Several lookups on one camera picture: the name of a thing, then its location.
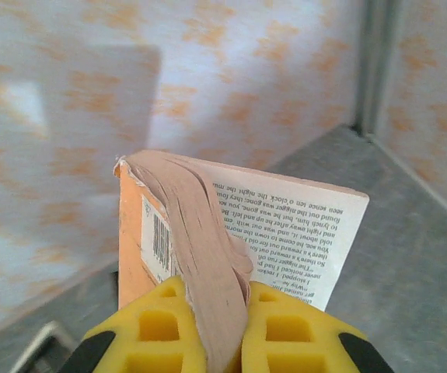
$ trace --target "metal surface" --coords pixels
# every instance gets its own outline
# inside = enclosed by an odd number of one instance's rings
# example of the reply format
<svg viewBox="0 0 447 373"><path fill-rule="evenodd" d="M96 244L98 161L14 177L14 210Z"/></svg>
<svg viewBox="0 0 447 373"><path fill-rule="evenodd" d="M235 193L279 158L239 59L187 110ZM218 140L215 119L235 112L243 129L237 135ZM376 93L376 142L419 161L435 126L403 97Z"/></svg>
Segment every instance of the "metal surface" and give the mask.
<svg viewBox="0 0 447 373"><path fill-rule="evenodd" d="M272 171L370 196L327 312L366 332L395 371L447 371L447 211L346 127Z"/></svg>

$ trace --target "book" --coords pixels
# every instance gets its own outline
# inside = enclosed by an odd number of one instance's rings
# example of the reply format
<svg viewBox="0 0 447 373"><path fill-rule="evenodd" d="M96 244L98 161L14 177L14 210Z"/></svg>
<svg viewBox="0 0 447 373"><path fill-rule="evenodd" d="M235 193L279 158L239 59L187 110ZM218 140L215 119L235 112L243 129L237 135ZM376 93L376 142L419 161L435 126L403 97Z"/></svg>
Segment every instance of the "book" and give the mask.
<svg viewBox="0 0 447 373"><path fill-rule="evenodd" d="M324 310L368 204L348 188L142 151L119 160L119 305L181 274L208 371L246 328L249 280Z"/></svg>

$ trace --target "wall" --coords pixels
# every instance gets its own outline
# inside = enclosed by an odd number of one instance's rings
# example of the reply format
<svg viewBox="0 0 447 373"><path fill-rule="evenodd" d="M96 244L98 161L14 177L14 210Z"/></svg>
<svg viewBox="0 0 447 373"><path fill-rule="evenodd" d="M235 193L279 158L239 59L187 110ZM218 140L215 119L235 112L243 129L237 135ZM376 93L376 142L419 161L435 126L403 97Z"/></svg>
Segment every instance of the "wall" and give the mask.
<svg viewBox="0 0 447 373"><path fill-rule="evenodd" d="M352 121L361 0L0 0L0 326L117 252L115 159L266 168Z"/></svg>
<svg viewBox="0 0 447 373"><path fill-rule="evenodd" d="M447 200L447 2L404 11L376 136Z"/></svg>

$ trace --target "book page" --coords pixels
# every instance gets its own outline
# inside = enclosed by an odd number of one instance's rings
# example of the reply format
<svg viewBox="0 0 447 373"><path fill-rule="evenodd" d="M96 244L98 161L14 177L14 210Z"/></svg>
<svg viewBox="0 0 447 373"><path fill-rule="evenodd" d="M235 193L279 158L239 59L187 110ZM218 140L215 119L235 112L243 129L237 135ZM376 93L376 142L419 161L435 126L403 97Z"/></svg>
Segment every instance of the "book page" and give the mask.
<svg viewBox="0 0 447 373"><path fill-rule="evenodd" d="M197 165L214 180L227 229L255 253L251 280L324 310L368 196L208 162Z"/></svg>

